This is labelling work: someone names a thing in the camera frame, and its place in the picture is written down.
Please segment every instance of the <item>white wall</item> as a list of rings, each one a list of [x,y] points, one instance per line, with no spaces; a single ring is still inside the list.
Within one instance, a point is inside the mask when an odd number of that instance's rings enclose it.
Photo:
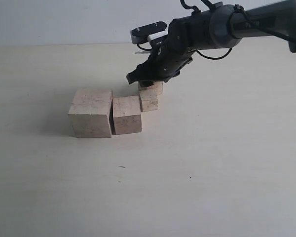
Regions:
[[[224,3],[252,8],[274,1]],[[129,42],[137,26],[185,15],[180,0],[0,0],[0,45]]]

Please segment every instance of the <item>white table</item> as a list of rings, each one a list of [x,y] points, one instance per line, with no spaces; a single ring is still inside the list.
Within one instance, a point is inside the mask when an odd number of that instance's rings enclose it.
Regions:
[[[142,133],[74,138],[75,91],[136,94],[125,75],[147,55],[135,51],[0,48],[0,237],[296,237],[287,43],[244,39],[225,60],[195,55],[143,114]]]

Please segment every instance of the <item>large wooden cube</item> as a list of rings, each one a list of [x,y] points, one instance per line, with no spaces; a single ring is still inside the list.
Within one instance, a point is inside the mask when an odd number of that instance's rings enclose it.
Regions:
[[[158,109],[158,96],[155,90],[142,90],[139,92],[139,100],[142,112]]]
[[[152,86],[149,87],[141,87],[140,84],[138,83],[138,90],[155,90],[157,93],[157,96],[161,95],[163,93],[163,82],[162,81],[156,81],[153,83]]]
[[[116,135],[142,131],[142,115],[138,96],[113,99],[113,120]]]
[[[110,123],[112,99],[111,90],[77,90],[68,113],[76,137],[112,137]]]

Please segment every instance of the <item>black robotic arm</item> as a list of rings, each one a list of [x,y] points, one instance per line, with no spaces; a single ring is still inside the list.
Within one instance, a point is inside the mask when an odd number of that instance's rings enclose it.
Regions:
[[[132,42],[138,46],[151,45],[148,60],[127,75],[130,84],[138,81],[150,86],[154,81],[168,82],[180,74],[181,69],[199,50],[229,48],[227,56],[242,38],[277,36],[289,42],[296,53],[296,0],[284,0],[245,11],[239,5],[215,4],[202,0],[210,10],[201,12],[196,6],[191,16],[174,19],[166,32],[166,24],[153,23],[131,31]]]

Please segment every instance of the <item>wooden cube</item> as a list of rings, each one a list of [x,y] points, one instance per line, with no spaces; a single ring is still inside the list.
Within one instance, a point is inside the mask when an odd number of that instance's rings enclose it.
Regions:
[[[149,87],[141,87],[140,84],[138,83],[138,90],[142,91],[142,90],[150,90],[150,89],[154,89],[157,93],[157,96],[161,95],[163,92],[163,82],[162,81],[156,81],[153,83],[152,86]]]
[[[112,99],[111,90],[77,90],[68,113],[76,137],[112,137],[110,124]]]
[[[139,100],[142,112],[158,109],[158,96],[155,90],[142,90],[139,92]]]
[[[138,96],[113,99],[113,120],[116,135],[142,131],[142,115]]]

